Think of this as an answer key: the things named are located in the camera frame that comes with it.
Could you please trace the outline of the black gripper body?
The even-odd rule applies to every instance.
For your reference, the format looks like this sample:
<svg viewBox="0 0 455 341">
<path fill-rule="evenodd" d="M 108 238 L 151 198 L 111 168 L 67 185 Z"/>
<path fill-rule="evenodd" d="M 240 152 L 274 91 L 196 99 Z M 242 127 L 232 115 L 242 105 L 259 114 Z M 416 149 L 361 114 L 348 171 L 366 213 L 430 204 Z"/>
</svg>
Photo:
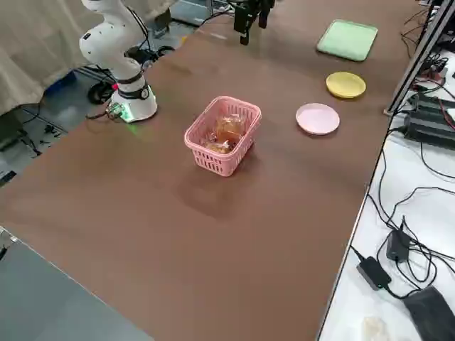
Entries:
<svg viewBox="0 0 455 341">
<path fill-rule="evenodd" d="M 274 7 L 274 0 L 232 0 L 234 4 L 256 6 L 256 7 Z"/>
</svg>

